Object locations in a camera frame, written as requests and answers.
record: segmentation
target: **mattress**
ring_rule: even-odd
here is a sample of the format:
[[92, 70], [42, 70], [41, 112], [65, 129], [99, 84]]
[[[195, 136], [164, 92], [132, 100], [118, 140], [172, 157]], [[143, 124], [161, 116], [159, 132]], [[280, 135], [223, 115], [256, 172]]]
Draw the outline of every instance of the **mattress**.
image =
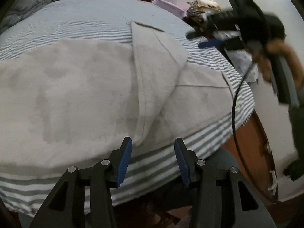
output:
[[[217, 49], [199, 49], [198, 42], [206, 39], [187, 40], [185, 34], [192, 30], [189, 25], [152, 3], [138, 0], [62, 0], [51, 3], [0, 35], [0, 61], [16, 58], [24, 51], [62, 38], [103, 39], [132, 44], [130, 21], [168, 32], [188, 51], [188, 62], [224, 72], [236, 91], [242, 78]], [[253, 109], [253, 94], [250, 87], [243, 83], [237, 99], [236, 127], [247, 122]], [[204, 159], [219, 149], [231, 135], [231, 115], [228, 115], [183, 139], [188, 149]], [[1, 172], [4, 167], [9, 166], [0, 162], [0, 197], [4, 204], [12, 211], [34, 216], [60, 175], [46, 174], [40, 178], [11, 175]], [[111, 189], [113, 205], [149, 193], [178, 175], [173, 144], [132, 158], [121, 187]], [[86, 213], [90, 212], [89, 195], [90, 189], [86, 188]]]

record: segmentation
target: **gray bedding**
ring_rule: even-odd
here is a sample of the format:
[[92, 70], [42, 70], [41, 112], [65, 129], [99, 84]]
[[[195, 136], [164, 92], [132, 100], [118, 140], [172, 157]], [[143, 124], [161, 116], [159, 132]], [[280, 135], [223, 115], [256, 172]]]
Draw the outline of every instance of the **gray bedding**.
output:
[[52, 0], [16, 0], [0, 24], [0, 34], [51, 2]]

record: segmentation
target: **metal screw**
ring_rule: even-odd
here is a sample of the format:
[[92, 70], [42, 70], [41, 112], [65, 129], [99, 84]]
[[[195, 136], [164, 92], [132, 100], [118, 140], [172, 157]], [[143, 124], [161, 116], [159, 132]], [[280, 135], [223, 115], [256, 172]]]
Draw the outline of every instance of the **metal screw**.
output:
[[67, 171], [70, 172], [70, 173], [74, 172], [75, 170], [76, 170], [76, 167], [75, 167], [75, 166], [70, 166], [70, 167], [67, 169]]
[[101, 161], [101, 164], [102, 165], [108, 165], [108, 164], [110, 164], [110, 160], [104, 159], [103, 161]]
[[231, 171], [232, 173], [238, 173], [238, 172], [239, 172], [239, 169], [236, 168], [236, 167], [231, 167], [231, 168], [230, 168], [230, 171]]
[[206, 164], [206, 162], [202, 159], [199, 159], [196, 163], [200, 166], [204, 166]]

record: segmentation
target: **black cable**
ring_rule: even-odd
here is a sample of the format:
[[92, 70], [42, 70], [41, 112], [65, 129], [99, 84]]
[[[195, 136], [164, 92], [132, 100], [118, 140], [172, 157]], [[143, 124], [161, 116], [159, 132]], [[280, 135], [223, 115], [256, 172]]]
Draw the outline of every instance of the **black cable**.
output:
[[238, 94], [239, 94], [239, 91], [240, 91], [240, 89], [241, 89], [241, 86], [242, 86], [244, 80], [246, 79], [246, 77], [247, 77], [247, 75], [249, 74], [249, 72], [250, 72], [250, 70], [252, 69], [252, 67], [253, 67], [253, 64], [250, 65], [249, 68], [247, 69], [247, 71], [246, 71], [246, 73], [245, 73], [245, 75], [244, 75], [244, 77], [243, 77], [243, 79], [242, 79], [242, 81], [241, 81], [241, 83], [240, 83], [240, 85], [239, 85], [239, 87], [238, 87], [236, 93], [235, 93], [234, 99], [233, 99], [233, 103], [232, 103], [232, 112], [231, 112], [232, 133], [233, 133], [234, 143], [235, 143], [235, 146], [236, 146], [236, 148], [237, 148], [238, 155], [239, 155], [239, 157], [240, 157], [240, 160], [241, 160], [241, 162], [242, 162], [242, 164], [243, 164], [243, 166], [244, 166], [244, 168], [245, 168], [245, 171], [246, 171], [246, 173], [247, 173], [247, 175], [248, 175], [250, 181], [252, 182], [253, 186], [257, 189], [257, 191], [258, 191], [266, 200], [270, 201], [270, 202], [273, 203], [273, 204], [278, 204], [278, 203], [280, 203], [280, 202], [279, 202], [279, 201], [276, 201], [276, 200], [273, 200], [273, 199], [271, 199], [268, 195], [266, 195], [266, 194], [264, 193], [264, 191], [261, 190], [261, 188], [257, 185], [256, 181], [254, 180], [254, 178], [253, 178], [251, 172], [250, 172], [249, 169], [248, 169], [247, 164], [245, 163], [244, 157], [243, 157], [243, 155], [242, 155], [242, 153], [241, 153], [241, 150], [240, 150], [240, 147], [239, 147], [239, 144], [238, 144], [238, 140], [237, 140], [236, 131], [235, 131], [235, 107], [236, 107], [236, 104], [237, 104]]

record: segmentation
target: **striped fabric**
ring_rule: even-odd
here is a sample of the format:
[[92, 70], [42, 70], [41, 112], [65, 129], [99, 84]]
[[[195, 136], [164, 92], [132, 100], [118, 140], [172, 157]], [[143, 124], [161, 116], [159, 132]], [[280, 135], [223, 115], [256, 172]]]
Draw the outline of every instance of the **striped fabric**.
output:
[[[18, 57], [22, 52], [51, 44], [64, 37], [113, 40], [132, 44], [130, 21], [160, 28], [179, 40], [189, 51], [188, 62], [221, 70], [228, 76], [234, 90], [241, 76], [215, 49], [199, 49], [204, 38], [188, 41], [185, 33], [191, 27], [152, 3], [136, 0], [63, 0], [51, 3], [31, 17], [0, 35], [0, 60]], [[246, 123], [254, 109], [249, 86], [244, 83], [239, 93], [236, 126]], [[184, 138], [188, 149], [199, 158], [214, 153], [232, 134], [231, 115]], [[0, 197], [10, 209], [34, 216], [60, 176], [8, 174], [0, 163]], [[149, 193], [179, 175], [173, 145], [131, 159], [125, 181], [112, 189], [113, 205]], [[85, 211], [90, 211], [90, 190], [86, 189]]]

